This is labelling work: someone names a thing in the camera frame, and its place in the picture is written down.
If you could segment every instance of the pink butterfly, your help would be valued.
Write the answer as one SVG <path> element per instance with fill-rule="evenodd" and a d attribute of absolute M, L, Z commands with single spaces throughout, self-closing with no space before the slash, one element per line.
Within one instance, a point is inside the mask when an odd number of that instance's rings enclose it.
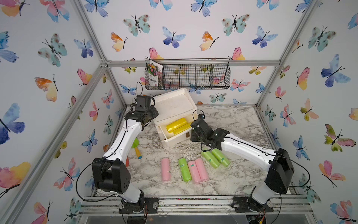
<path fill-rule="evenodd" d="M 322 175 L 327 177 L 327 179 L 329 179 L 329 181 L 332 183 L 333 188 L 334 186 L 337 187 L 337 185 L 335 185 L 332 180 L 345 180 L 345 176 L 340 173 L 332 174 L 332 163 L 330 161 L 326 160 L 323 164 L 320 163 L 318 166 L 322 172 Z"/>
<path fill-rule="evenodd" d="M 234 91 L 235 89 L 237 89 L 239 92 L 244 91 L 244 86 L 247 86 L 248 84 L 250 84 L 250 82 L 242 82 L 243 79 L 238 82 L 236 79 L 232 80 L 232 86 L 230 87 L 231 91 Z"/>
<path fill-rule="evenodd" d="M 74 161 L 74 158 L 71 159 L 71 161 L 69 162 L 68 165 L 68 170 L 67 172 L 63 169 L 63 173 L 65 173 L 65 175 L 63 177 L 61 177 L 60 179 L 58 179 L 53 186 L 58 187 L 59 189 L 61 189 L 63 187 L 63 185 L 65 185 L 65 191 L 70 191 L 73 186 L 72 186 L 72 181 L 73 178 L 78 177 L 79 175 L 79 167 L 77 167 L 76 169 L 74 168 L 76 165 L 76 162 Z"/>
<path fill-rule="evenodd" d="M 62 7 L 65 4 L 65 0 L 40 0 L 40 3 L 48 5 L 47 14 L 51 17 L 52 21 L 58 23 L 59 15 L 68 21 L 69 12 Z"/>
<path fill-rule="evenodd" d="M 284 111 L 281 111 L 280 117 L 284 119 L 284 126 L 288 127 L 290 124 L 296 124 L 295 120 L 290 116 L 292 113 L 289 113 L 289 105 L 285 106 Z"/>
<path fill-rule="evenodd" d="M 104 104 L 106 104 L 107 109 L 109 109 L 110 103 L 112 104 L 114 102 L 114 99 L 112 97 L 112 89 L 110 89 L 108 94 L 106 93 L 106 96 L 102 97 L 102 101 Z"/>
<path fill-rule="evenodd" d="M 277 87 L 277 90 L 275 91 L 276 98 L 279 98 L 281 101 L 281 97 L 286 94 L 286 90 L 281 92 L 281 86 Z"/>
<path fill-rule="evenodd" d="M 48 212 L 50 209 L 50 206 L 52 205 L 53 201 L 48 203 L 47 209 L 45 209 L 40 202 L 36 202 L 34 204 L 34 210 L 36 214 L 42 214 L 40 217 L 38 217 L 35 221 L 33 221 L 31 224 L 46 224 L 48 219 Z"/>

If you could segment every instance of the wire basket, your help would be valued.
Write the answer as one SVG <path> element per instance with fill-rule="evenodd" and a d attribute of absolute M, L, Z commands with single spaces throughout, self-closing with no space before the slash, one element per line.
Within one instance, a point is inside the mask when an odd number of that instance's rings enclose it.
<path fill-rule="evenodd" d="M 219 61 L 199 61 L 199 59 L 163 59 L 152 60 L 163 65 L 158 75 L 158 86 L 150 86 L 148 65 L 146 60 L 145 88 L 147 90 L 176 90 L 186 89 L 228 89 L 230 87 L 229 59 Z"/>

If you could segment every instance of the teal butterfly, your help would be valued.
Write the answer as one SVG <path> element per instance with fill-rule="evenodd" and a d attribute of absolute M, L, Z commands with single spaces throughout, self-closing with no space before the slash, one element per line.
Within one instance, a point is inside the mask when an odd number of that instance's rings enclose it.
<path fill-rule="evenodd" d="M 105 129 L 103 130 L 103 133 L 108 133 L 108 134 L 111 134 L 112 131 L 111 131 L 111 127 L 113 126 L 113 120 L 111 119 L 111 116 L 108 115 L 108 119 L 107 119 L 107 122 L 106 122 L 106 127 Z"/>
<path fill-rule="evenodd" d="M 246 14 L 240 16 L 237 20 L 236 20 L 237 14 L 235 17 L 234 15 L 232 15 L 232 17 L 234 18 L 234 22 L 229 18 L 223 19 L 221 21 L 221 23 L 225 26 L 224 33 L 226 33 L 227 36 L 230 36 L 232 30 L 234 30 L 235 32 L 235 29 L 237 32 L 242 33 L 246 27 L 245 21 L 247 21 L 250 18 L 250 15 Z"/>

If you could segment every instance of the marble surface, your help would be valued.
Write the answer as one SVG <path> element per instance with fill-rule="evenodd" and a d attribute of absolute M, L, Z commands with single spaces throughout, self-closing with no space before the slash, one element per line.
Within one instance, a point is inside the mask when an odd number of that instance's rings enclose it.
<path fill-rule="evenodd" d="M 207 123 L 213 128 L 223 128 L 234 135 L 265 148 L 271 148 L 268 138 L 252 106 L 200 106 L 205 112 Z M 253 187 L 265 179 L 267 172 L 252 162 L 230 152 L 223 152 L 231 161 L 225 168 L 214 169 L 200 154 L 200 143 L 183 141 L 174 147 L 164 148 L 159 140 L 154 124 L 148 125 L 138 135 L 138 149 L 142 158 L 138 159 L 135 150 L 129 153 L 131 183 L 144 191 L 146 196 L 160 195 L 247 195 Z M 161 159 L 170 159 L 171 181 L 161 181 Z M 202 158 L 210 180 L 194 185 L 184 182 L 178 160 L 187 161 Z M 97 196 L 110 195 L 99 190 Z"/>

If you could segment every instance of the orange butterfly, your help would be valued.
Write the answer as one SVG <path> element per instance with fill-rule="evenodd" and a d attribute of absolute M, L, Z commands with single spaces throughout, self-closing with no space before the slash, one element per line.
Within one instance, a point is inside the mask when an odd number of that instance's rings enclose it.
<path fill-rule="evenodd" d="M 205 31 L 205 33 L 203 34 L 203 44 L 200 45 L 200 48 L 202 51 L 206 51 L 207 49 L 211 48 L 211 46 L 213 45 L 213 43 L 218 39 L 219 37 L 217 37 L 215 40 L 213 40 L 213 38 L 211 37 L 211 35 Z"/>

